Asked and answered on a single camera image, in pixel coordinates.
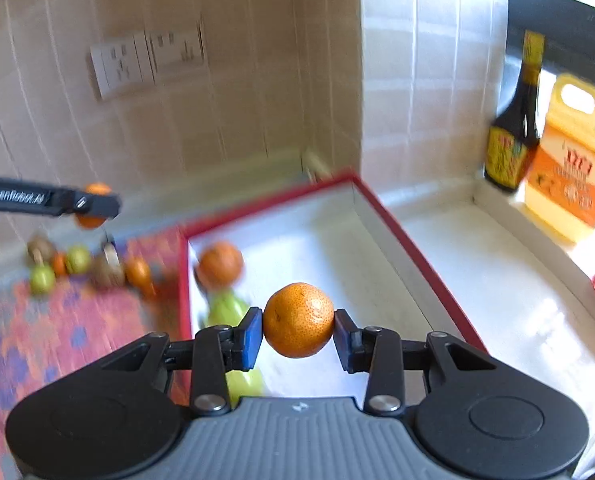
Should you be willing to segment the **dark soy sauce bottle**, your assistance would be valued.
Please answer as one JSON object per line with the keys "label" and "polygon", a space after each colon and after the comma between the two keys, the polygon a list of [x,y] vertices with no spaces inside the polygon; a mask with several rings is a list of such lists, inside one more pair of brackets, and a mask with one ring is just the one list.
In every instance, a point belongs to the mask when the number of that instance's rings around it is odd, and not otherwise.
{"label": "dark soy sauce bottle", "polygon": [[517,191],[539,145],[536,115],[544,48],[544,35],[530,30],[525,32],[514,95],[489,128],[484,177],[509,193]]}

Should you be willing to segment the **floral cloth mat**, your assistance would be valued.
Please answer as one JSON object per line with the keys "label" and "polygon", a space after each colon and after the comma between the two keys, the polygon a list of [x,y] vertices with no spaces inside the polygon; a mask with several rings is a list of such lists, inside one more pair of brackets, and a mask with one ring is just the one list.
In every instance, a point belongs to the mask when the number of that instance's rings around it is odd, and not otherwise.
{"label": "floral cloth mat", "polygon": [[180,226],[120,240],[125,257],[150,266],[148,295],[98,292],[87,278],[63,278],[46,297],[31,295],[26,278],[0,286],[0,479],[19,475],[4,435],[14,404],[153,330],[179,337],[180,247]]}

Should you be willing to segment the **orange tangerine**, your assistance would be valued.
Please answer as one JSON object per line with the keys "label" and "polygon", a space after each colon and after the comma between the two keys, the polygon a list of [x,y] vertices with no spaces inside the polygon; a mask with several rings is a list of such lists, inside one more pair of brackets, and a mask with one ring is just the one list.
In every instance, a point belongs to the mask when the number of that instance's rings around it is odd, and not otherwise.
{"label": "orange tangerine", "polygon": [[196,265],[196,278],[206,290],[228,288],[243,273],[244,260],[240,250],[226,240],[220,240],[201,252]]}
{"label": "orange tangerine", "polygon": [[146,290],[152,284],[152,274],[148,262],[141,257],[132,257],[124,261],[126,281],[130,286]]}
{"label": "orange tangerine", "polygon": [[328,344],[334,328],[334,305],[319,288],[293,283],[275,292],[263,313],[266,341],[289,359],[314,356]]}
{"label": "orange tangerine", "polygon": [[84,230],[97,229],[115,218],[120,210],[118,198],[109,185],[95,182],[87,185],[75,206],[75,222]]}
{"label": "orange tangerine", "polygon": [[51,267],[56,278],[65,278],[69,275],[66,268],[66,254],[64,252],[55,252],[51,258]]}

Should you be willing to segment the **yellow detergent bottle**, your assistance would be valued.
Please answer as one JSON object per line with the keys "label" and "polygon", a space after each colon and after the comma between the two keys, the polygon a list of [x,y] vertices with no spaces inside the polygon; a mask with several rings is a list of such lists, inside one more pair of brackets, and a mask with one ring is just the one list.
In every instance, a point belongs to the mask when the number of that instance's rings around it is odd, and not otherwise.
{"label": "yellow detergent bottle", "polygon": [[553,85],[524,203],[571,243],[595,229],[595,87],[571,74]]}

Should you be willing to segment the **white wall socket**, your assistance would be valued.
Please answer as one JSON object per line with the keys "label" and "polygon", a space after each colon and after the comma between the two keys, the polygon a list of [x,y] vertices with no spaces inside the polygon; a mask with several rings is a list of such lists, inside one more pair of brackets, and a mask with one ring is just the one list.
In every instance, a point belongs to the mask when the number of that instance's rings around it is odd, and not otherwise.
{"label": "white wall socket", "polygon": [[176,76],[206,66],[200,25],[183,32],[148,32],[147,38],[156,78]]}
{"label": "white wall socket", "polygon": [[96,44],[90,48],[90,57],[103,100],[154,84],[145,32]]}

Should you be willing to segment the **red cardboard box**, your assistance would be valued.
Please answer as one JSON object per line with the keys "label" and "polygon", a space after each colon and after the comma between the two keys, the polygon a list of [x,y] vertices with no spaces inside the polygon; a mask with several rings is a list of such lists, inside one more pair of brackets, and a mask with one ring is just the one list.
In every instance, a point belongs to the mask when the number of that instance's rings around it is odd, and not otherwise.
{"label": "red cardboard box", "polygon": [[204,216],[182,231],[179,330],[192,338],[209,312],[194,278],[200,252],[220,240],[242,252],[236,294],[264,307],[292,283],[321,289],[360,327],[422,340],[432,330],[484,346],[420,249],[354,174],[253,200]]}

